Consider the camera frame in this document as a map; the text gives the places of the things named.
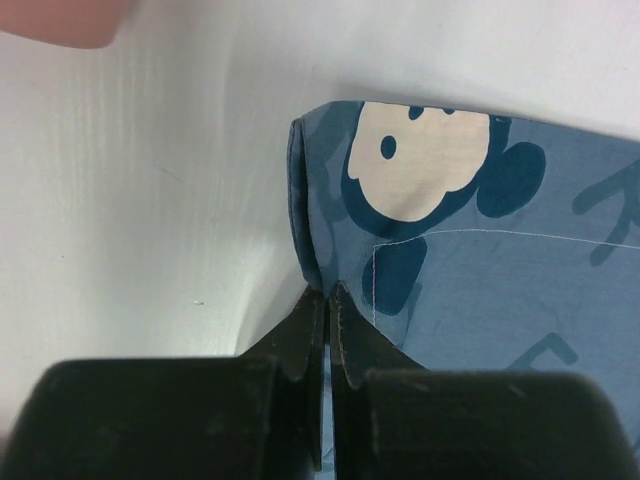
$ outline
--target blurry pink object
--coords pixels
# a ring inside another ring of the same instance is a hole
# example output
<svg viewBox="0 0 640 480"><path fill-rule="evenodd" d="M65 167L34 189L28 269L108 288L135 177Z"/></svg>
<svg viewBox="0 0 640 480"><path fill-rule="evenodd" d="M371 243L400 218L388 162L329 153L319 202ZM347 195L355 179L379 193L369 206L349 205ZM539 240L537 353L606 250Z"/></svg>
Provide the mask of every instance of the blurry pink object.
<svg viewBox="0 0 640 480"><path fill-rule="evenodd" d="M78 48L113 40L131 0L0 0L0 30Z"/></svg>

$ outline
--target cartoon character print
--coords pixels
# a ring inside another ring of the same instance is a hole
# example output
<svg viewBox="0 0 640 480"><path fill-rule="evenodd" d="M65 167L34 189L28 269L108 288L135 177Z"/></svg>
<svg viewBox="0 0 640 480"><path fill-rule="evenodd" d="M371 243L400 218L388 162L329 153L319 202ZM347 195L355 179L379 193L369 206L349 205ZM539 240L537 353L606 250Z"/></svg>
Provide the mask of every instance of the cartoon character print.
<svg viewBox="0 0 640 480"><path fill-rule="evenodd" d="M510 125L479 113L363 105L341 190L351 219L387 240L362 277L365 300L376 311L397 315L415 297L428 251L422 235L474 195L488 218L510 215L534 197L545 154L528 142L507 148ZM384 275L374 279L374 269Z"/></svg>

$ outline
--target stitching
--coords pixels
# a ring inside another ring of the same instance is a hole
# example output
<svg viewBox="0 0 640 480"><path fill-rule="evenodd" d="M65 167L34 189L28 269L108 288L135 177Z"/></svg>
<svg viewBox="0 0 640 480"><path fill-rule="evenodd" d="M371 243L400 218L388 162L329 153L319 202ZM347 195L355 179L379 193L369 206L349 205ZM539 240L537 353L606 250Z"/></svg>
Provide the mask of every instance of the stitching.
<svg viewBox="0 0 640 480"><path fill-rule="evenodd" d="M553 240L566 240L570 242L588 243L591 245L608 245L611 247L627 248L629 250L640 250L640 247L637 247L634 245L623 245L621 243L612 243L612 242L600 242L596 240L588 240L586 238L563 237L561 235L547 235L544 233L514 232L511 230L491 230L491 229L484 229L484 228L460 228L460 229L454 229L454 230L437 230L435 232L423 233L421 235L417 235L407 240L401 240L399 242L379 243L373 246L373 251L371 253L372 264L373 264L373 278L371 279L371 284L373 289L373 292L371 295L373 312L372 312L371 318L373 320L374 326L376 325L376 252L378 251L378 249L380 247L386 247L388 245L401 245L403 243L411 242L412 240L415 240L417 238L424 238L424 237L429 237L431 235L439 235L443 233L506 233L509 235L521 235L524 237L550 238Z"/></svg>

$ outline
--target fabric pattern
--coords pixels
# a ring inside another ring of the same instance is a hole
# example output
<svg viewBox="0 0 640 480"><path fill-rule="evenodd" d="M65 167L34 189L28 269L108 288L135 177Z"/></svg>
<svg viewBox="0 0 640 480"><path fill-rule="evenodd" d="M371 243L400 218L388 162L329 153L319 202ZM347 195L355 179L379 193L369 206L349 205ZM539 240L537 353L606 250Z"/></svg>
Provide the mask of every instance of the fabric pattern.
<svg viewBox="0 0 640 480"><path fill-rule="evenodd" d="M568 370L640 455L640 144L482 113L335 102L293 122L307 281L441 370Z"/></svg>

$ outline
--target white surface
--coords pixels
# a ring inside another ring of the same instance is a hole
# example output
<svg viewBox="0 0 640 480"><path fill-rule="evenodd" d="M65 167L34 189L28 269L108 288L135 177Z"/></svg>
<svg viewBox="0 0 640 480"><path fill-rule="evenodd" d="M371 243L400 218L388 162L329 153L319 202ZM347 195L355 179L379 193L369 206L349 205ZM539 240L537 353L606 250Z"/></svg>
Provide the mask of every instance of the white surface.
<svg viewBox="0 0 640 480"><path fill-rule="evenodd" d="M231 354L282 317L288 124L325 101L640 138L640 5L608 3L148 0L102 51L0 34L0 432L57 360Z"/></svg>

